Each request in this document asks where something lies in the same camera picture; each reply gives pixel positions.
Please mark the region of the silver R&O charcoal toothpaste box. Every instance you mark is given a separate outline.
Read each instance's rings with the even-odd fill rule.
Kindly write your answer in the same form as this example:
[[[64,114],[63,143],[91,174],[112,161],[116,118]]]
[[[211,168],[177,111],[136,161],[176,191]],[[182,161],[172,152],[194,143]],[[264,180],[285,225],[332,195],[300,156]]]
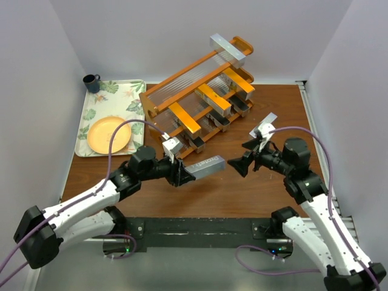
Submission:
[[[208,118],[211,119],[217,128],[219,128],[222,132],[227,131],[230,127],[230,121],[215,110],[209,112]]]

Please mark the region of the orange toothpaste box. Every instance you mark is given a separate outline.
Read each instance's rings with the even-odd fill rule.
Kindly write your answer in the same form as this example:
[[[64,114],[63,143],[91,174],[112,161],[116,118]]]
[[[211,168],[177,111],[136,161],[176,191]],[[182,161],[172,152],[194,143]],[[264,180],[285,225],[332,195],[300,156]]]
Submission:
[[[226,83],[230,91],[235,91],[237,95],[245,101],[249,100],[255,91],[255,88],[250,83],[231,68],[225,69],[220,77]]]
[[[197,87],[195,93],[221,116],[226,117],[230,114],[232,105],[207,84]]]
[[[201,126],[177,102],[170,105],[169,110],[192,138],[200,135]]]

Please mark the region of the orange toothpaste box front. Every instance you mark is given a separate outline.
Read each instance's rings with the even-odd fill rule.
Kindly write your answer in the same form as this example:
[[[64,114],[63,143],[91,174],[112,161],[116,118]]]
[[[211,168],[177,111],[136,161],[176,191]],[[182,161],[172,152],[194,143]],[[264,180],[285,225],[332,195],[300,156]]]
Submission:
[[[255,88],[250,83],[231,68],[225,69],[220,77],[226,83],[230,91],[235,91],[237,95],[245,101],[249,100],[255,91]]]

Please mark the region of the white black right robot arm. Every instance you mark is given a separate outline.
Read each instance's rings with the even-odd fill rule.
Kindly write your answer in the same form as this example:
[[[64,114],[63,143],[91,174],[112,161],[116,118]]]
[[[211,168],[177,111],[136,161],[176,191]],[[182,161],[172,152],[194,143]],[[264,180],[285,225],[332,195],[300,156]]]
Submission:
[[[282,150],[272,142],[251,140],[247,151],[228,160],[241,176],[266,167],[284,175],[286,192],[308,214],[316,231],[306,226],[292,207],[272,212],[269,232],[290,238],[315,263],[327,290],[377,290],[387,275],[382,264],[374,263],[348,231],[329,197],[322,179],[310,169],[310,150],[305,140],[289,138]]]

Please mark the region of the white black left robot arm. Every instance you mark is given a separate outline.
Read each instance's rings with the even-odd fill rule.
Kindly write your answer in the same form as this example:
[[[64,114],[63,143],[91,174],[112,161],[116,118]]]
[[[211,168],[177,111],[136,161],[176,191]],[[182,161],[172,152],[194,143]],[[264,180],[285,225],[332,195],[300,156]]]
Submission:
[[[69,228],[96,212],[104,213],[106,207],[136,193],[143,181],[160,178],[166,179],[174,187],[196,179],[187,171],[181,159],[173,155],[157,159],[153,147],[141,146],[107,179],[82,194],[44,210],[38,206],[27,209],[16,229],[14,240],[27,264],[32,269],[38,269],[57,256]]]

